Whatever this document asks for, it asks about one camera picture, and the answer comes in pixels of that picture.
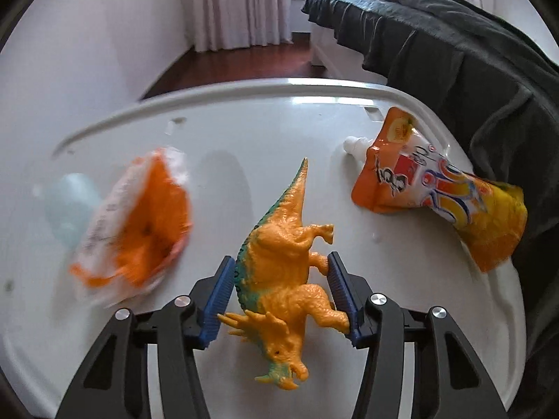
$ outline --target white tray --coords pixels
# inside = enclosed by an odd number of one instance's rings
[[[225,254],[236,256],[253,225],[278,199],[309,158],[306,224],[333,223],[334,244],[347,269],[399,305],[428,310],[445,306],[491,375],[505,406],[524,368],[525,321],[518,276],[510,262],[488,275],[470,265],[452,227],[427,209],[378,215],[350,199],[361,170],[344,153],[348,135],[374,138],[392,105],[410,111],[421,130],[459,168],[471,164],[446,127],[426,106],[381,85],[323,79],[224,83],[148,100],[63,141],[51,159],[29,171],[30,189],[63,174],[88,175],[104,196],[136,156],[172,145],[187,154],[194,229],[179,265],[135,312],[160,308],[210,275]],[[76,302],[67,272],[68,253],[52,236],[43,203],[21,197],[21,230],[1,246],[0,365],[32,413],[52,417],[89,346],[114,309]],[[311,282],[326,287],[317,271]],[[233,294],[228,310],[239,311]],[[413,359],[406,347],[400,417],[409,417]],[[157,365],[150,349],[153,415]],[[303,361],[307,382],[282,392],[253,381],[267,370],[254,345],[221,329],[206,351],[196,352],[206,402],[214,418],[349,417],[359,391],[366,351],[354,350],[334,330],[310,319]]]

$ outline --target silver screw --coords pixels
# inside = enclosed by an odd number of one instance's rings
[[[130,311],[128,309],[118,309],[115,313],[115,318],[122,321],[130,316]]]
[[[371,302],[373,304],[376,304],[377,306],[381,306],[383,304],[386,304],[386,296],[384,296],[382,293],[375,293],[371,295]]]
[[[177,299],[175,299],[175,306],[177,307],[186,307],[190,304],[191,299],[189,298],[189,296],[179,296]]]
[[[433,307],[433,316],[435,318],[445,318],[446,315],[447,312],[442,307]]]

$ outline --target dinosaur head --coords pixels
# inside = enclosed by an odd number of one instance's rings
[[[268,374],[257,376],[261,383],[274,383],[281,389],[297,389],[293,375],[300,381],[308,378],[308,369],[301,361],[303,335],[290,331],[287,323],[267,312],[255,313],[245,310],[246,315],[226,313],[219,319],[234,327],[231,334],[258,344],[263,356],[269,361]]]

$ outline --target light blue plastic object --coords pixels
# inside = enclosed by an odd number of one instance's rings
[[[82,173],[64,175],[45,193],[45,215],[54,237],[75,249],[87,230],[101,197],[93,181]]]

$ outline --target juice pouch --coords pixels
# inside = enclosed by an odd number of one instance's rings
[[[481,271],[497,267],[524,232],[521,188],[460,171],[414,126],[409,113],[389,110],[351,199],[376,213],[429,207],[454,225]]]
[[[183,158],[160,148],[128,167],[74,253],[78,296],[110,306],[161,282],[191,226]]]

